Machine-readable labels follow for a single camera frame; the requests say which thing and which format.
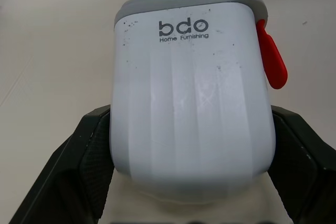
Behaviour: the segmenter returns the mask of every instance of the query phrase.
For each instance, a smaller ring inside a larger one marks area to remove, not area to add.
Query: gray lid
[[[117,13],[114,24],[122,18],[133,14],[224,2],[234,2],[247,5],[252,9],[256,22],[264,19],[266,25],[268,13],[262,0],[129,0],[123,4],[120,11]]]

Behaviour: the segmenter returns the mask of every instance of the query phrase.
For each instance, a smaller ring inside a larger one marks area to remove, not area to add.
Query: plastic canister
[[[196,202],[268,170],[276,139],[264,67],[282,75],[276,88],[287,72],[281,57],[278,68],[266,69],[269,55],[263,65],[263,54],[276,49],[264,30],[267,17],[262,0],[122,6],[110,134],[118,172],[160,198]]]

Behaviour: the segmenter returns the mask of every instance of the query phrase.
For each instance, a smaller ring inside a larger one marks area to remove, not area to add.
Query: red tab
[[[287,69],[272,37],[266,33],[264,25],[264,20],[260,20],[257,23],[257,34],[264,70],[272,88],[281,89],[288,79]]]

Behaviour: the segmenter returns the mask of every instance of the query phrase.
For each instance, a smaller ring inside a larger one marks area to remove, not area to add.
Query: table surface
[[[9,222],[52,152],[81,117],[110,103],[113,22],[127,0],[0,0],[0,222]],[[301,114],[336,148],[336,0],[264,0],[267,31],[289,81],[272,104]],[[262,175],[230,199],[165,204],[116,175],[103,218],[187,223],[291,221]]]

